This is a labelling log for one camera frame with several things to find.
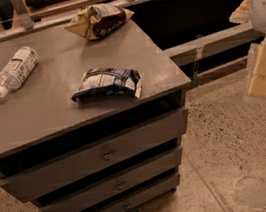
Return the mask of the blue chip bag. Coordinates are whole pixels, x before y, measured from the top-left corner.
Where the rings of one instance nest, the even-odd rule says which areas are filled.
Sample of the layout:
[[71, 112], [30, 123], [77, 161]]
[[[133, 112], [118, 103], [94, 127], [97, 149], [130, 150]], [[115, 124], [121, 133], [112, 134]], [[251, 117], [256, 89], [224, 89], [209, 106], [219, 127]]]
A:
[[79, 88], [71, 98], [74, 102], [93, 95], [141, 96], [141, 74], [134, 69], [96, 68], [88, 70], [82, 77]]

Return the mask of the brown chip bag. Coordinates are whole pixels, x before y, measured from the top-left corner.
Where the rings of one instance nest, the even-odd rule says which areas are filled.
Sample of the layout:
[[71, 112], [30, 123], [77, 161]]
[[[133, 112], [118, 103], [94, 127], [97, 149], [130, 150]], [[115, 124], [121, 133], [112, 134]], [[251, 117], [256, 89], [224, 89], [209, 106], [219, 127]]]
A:
[[128, 22], [133, 11], [111, 4], [85, 6], [69, 21], [65, 30], [87, 40], [98, 40]]

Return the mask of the grey drawer cabinet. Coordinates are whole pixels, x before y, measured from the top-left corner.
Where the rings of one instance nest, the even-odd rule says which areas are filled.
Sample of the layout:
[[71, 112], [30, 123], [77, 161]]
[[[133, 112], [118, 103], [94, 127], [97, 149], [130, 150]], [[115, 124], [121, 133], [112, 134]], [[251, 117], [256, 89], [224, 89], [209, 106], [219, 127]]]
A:
[[[38, 64], [18, 90], [0, 97], [0, 182], [97, 146], [155, 117], [186, 108], [188, 77], [133, 22], [94, 42], [59, 26], [4, 41], [0, 43], [0, 72], [24, 46], [37, 52]], [[138, 71], [142, 78], [140, 98], [111, 95], [72, 101], [83, 74], [97, 67]], [[29, 202], [40, 210], [76, 195], [82, 188], [93, 187], [142, 161], [181, 146], [182, 136]], [[179, 173], [178, 165], [82, 212], [100, 210]]]

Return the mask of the clear plastic water bottle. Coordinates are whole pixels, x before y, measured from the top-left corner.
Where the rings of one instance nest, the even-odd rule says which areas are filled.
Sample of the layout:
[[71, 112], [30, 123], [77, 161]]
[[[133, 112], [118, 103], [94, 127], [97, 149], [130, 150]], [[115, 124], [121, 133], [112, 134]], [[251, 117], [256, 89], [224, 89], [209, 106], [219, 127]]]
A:
[[0, 97], [18, 90], [38, 64], [37, 52], [31, 47], [22, 47], [6, 63], [0, 72]]

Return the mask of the top grey drawer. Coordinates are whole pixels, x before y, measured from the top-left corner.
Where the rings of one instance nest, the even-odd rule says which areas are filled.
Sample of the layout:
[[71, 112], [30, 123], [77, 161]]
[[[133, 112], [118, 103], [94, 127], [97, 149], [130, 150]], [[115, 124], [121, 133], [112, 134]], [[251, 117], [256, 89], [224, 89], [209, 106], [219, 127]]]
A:
[[0, 187], [21, 202], [35, 200], [183, 135], [187, 113], [188, 110], [182, 107], [155, 117], [97, 146], [3, 179]]

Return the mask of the grey drawer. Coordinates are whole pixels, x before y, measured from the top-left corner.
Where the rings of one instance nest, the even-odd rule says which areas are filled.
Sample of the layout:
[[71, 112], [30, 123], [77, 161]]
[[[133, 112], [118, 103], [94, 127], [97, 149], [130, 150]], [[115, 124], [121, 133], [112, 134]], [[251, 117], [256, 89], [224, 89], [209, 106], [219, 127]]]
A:
[[3, 179], [0, 187], [21, 202], [35, 200], [183, 135], [187, 113], [188, 110], [182, 107], [155, 117], [97, 146]]
[[120, 172], [117, 176], [106, 178], [93, 187], [82, 188], [76, 195], [66, 197], [53, 204], [41, 207], [39, 212], [82, 212], [104, 200], [129, 190], [154, 176], [176, 168], [181, 163], [182, 147], [177, 146], [140, 164]]
[[145, 186], [142, 189], [133, 192], [124, 198], [117, 200], [112, 204], [103, 206], [100, 210], [95, 212], [128, 212], [133, 209], [142, 206], [144, 203], [155, 199], [158, 196], [166, 193], [167, 191], [173, 190], [179, 184], [180, 174], [174, 173], [172, 175], [162, 178], [160, 181], [156, 181], [149, 186]]

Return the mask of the bottom grey drawer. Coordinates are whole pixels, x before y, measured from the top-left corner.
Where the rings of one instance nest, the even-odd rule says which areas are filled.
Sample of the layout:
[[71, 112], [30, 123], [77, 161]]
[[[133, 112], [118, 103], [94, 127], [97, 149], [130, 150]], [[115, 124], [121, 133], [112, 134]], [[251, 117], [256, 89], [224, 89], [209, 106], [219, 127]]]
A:
[[112, 204], [103, 206], [100, 210], [95, 212], [128, 212], [133, 209], [142, 206], [144, 203], [155, 199], [158, 196], [166, 193], [167, 191], [173, 190], [179, 184], [180, 174], [174, 173], [172, 175], [162, 178], [160, 181], [156, 181], [149, 186], [145, 186], [142, 189], [133, 192], [124, 198], [117, 200]]

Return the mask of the middle grey drawer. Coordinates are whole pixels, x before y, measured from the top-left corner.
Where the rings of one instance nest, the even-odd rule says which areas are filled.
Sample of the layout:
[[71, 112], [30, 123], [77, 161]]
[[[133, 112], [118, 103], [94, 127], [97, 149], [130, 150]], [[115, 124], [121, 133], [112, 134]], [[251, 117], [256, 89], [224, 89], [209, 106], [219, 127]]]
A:
[[117, 176], [106, 178], [93, 187], [82, 188], [76, 195], [66, 197], [53, 204], [41, 207], [39, 212], [82, 212], [104, 200], [129, 190], [154, 176], [176, 168], [181, 163], [182, 147], [177, 146], [140, 164], [120, 172]]

